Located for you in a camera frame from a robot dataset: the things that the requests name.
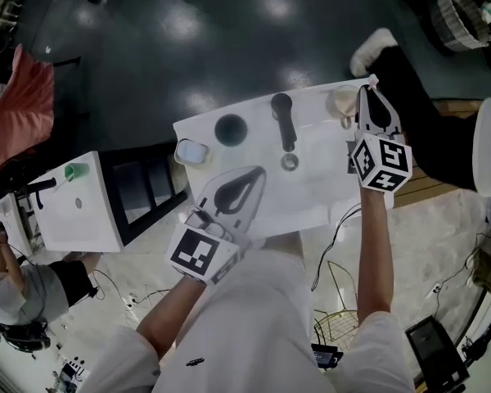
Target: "striped basket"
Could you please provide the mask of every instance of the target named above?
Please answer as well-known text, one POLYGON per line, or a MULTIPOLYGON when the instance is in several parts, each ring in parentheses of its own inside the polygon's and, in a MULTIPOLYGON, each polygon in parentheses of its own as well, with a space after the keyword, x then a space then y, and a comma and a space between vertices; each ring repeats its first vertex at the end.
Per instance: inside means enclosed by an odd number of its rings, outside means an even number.
POLYGON ((487 47, 491 40, 488 24, 473 0, 438 0, 431 20, 442 43, 452 51, 487 47))

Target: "green cup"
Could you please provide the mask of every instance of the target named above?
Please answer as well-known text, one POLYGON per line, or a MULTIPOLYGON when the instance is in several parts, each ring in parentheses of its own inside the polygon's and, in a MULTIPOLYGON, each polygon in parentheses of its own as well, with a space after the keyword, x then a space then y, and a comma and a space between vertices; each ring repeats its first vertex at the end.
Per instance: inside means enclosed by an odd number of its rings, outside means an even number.
POLYGON ((89 165, 87 163, 69 163, 64 168, 64 176, 67 182, 87 176, 88 173, 89 165))

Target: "gray t-shirt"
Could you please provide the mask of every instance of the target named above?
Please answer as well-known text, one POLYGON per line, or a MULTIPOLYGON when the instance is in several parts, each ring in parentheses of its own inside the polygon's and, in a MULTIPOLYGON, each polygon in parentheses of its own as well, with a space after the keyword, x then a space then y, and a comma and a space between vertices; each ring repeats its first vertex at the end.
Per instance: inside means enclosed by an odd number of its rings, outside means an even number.
POLYGON ((7 273, 0 273, 0 323, 51 322, 68 312, 64 287, 49 266, 25 265, 20 269, 25 279, 24 295, 7 273))

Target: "small round metal object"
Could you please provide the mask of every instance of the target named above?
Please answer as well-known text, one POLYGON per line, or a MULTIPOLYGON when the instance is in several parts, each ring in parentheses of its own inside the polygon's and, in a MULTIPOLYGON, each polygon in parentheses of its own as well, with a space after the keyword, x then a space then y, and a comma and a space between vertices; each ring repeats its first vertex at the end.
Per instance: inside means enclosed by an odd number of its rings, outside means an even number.
POLYGON ((298 167, 298 157, 295 156, 293 153, 287 153, 282 157, 280 163, 282 164, 282 168, 284 170, 292 172, 298 167))

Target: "pink cloth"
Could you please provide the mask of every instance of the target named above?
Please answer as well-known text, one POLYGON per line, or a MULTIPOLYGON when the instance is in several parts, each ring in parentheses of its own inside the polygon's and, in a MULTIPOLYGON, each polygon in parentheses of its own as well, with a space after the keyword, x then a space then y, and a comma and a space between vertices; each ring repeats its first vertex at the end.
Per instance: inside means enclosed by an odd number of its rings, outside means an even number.
POLYGON ((54 78, 52 64, 16 47, 13 74, 0 96, 0 167, 51 135, 54 78))

